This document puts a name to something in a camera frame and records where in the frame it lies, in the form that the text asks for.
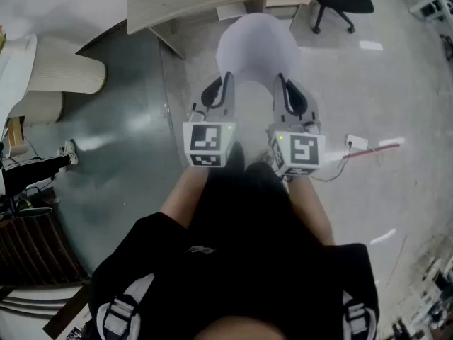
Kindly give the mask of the white A4 paper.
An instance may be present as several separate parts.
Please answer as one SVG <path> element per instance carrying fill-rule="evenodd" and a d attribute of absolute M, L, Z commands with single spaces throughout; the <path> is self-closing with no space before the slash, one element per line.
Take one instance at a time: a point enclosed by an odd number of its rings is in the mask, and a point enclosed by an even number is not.
<path fill-rule="evenodd" d="M 291 79 L 297 68 L 300 50 L 283 23 L 265 13 L 241 17 L 222 34 L 216 53 L 220 76 L 227 71 L 235 84 L 254 81 L 274 94 L 276 76 Z"/>

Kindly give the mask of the black chair base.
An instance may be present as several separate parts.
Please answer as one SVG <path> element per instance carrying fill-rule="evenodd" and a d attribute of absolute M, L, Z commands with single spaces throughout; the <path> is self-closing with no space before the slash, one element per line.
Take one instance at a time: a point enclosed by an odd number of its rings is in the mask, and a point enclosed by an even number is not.
<path fill-rule="evenodd" d="M 440 39 L 445 48 L 447 61 L 453 59 L 453 39 L 449 35 L 440 34 Z"/>

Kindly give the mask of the person's right forearm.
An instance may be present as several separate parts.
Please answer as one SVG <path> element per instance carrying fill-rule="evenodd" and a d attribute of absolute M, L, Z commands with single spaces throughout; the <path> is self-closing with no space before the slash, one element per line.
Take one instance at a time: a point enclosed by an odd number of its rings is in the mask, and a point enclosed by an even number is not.
<path fill-rule="evenodd" d="M 335 244 L 331 222 L 308 176 L 295 176 L 288 183 L 294 212 L 307 229 L 325 246 Z"/>

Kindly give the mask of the light wooden stool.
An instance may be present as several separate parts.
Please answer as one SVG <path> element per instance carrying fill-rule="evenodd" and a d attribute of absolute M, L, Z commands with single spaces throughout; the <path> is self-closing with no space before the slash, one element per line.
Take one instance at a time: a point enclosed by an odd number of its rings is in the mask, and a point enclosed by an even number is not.
<path fill-rule="evenodd" d="M 9 118 L 7 122 L 8 157 L 16 157 L 28 151 L 24 141 L 23 117 Z"/>

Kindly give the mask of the person's black t-shirt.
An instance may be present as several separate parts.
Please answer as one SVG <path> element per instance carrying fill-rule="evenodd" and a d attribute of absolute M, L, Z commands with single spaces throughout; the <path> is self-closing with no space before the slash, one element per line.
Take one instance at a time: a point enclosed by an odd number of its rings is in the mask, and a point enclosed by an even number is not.
<path fill-rule="evenodd" d="M 94 271 L 98 340 L 193 340 L 223 317 L 277 327 L 287 340 L 376 340 L 379 304 L 367 247 L 325 246 L 294 212 L 288 183 L 235 143 L 209 175 L 188 229 L 138 219 Z"/>

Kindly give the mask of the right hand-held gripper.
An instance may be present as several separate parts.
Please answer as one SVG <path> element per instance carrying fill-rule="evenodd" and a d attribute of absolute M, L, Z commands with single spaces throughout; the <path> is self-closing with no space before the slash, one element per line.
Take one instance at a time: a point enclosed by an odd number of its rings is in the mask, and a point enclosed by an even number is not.
<path fill-rule="evenodd" d="M 315 97 L 299 82 L 279 73 L 273 94 L 274 123 L 268 128 L 278 176 L 304 176 L 323 165 L 325 136 Z"/>

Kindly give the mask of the person's left forearm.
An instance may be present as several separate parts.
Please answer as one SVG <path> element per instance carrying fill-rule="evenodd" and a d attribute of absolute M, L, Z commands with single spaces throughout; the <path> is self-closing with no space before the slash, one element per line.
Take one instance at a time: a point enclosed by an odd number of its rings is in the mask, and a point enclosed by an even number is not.
<path fill-rule="evenodd" d="M 188 229 L 207 183 L 209 170 L 188 167 L 170 192 L 159 212 Z"/>

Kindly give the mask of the brown slatted wooden rack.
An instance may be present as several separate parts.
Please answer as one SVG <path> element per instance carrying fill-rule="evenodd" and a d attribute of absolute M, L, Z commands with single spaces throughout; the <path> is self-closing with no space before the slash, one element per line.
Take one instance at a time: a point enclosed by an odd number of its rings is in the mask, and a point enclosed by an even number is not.
<path fill-rule="evenodd" d="M 0 285 L 44 287 L 88 277 L 54 212 L 0 222 Z"/>

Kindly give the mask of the white round table ribbed pedestal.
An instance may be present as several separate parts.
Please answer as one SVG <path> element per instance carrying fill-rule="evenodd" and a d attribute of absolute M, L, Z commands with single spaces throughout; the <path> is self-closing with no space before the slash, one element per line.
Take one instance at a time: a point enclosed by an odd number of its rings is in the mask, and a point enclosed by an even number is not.
<path fill-rule="evenodd" d="M 106 77 L 101 61 L 40 45 L 34 34 L 6 38 L 0 52 L 0 128 L 29 91 L 94 94 Z"/>

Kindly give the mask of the white power strip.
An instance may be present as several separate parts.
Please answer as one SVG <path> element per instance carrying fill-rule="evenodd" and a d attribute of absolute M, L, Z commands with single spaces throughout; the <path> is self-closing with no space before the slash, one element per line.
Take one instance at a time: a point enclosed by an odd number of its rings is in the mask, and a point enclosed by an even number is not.
<path fill-rule="evenodd" d="M 348 134 L 346 136 L 346 143 L 351 148 L 358 149 L 361 151 L 365 151 L 366 149 L 368 149 L 368 140 L 355 135 Z"/>

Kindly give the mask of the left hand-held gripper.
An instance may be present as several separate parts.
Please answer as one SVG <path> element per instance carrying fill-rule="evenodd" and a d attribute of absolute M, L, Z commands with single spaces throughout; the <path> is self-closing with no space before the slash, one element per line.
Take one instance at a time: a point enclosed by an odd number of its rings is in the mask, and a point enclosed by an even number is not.
<path fill-rule="evenodd" d="M 234 142 L 235 79 L 227 71 L 193 95 L 190 118 L 183 123 L 184 152 L 193 167 L 226 166 Z"/>

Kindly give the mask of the grey wooden shelf desk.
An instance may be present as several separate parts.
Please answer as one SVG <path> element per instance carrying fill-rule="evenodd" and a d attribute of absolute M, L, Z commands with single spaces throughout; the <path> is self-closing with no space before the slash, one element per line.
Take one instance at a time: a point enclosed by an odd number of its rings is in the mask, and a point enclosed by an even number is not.
<path fill-rule="evenodd" d="M 301 5 L 290 0 L 271 1 Z M 245 15 L 263 12 L 266 3 L 267 0 L 127 0 L 127 33 L 132 35 L 147 28 L 183 59 L 180 29 L 215 18 L 214 12 L 222 7 L 237 4 Z"/>

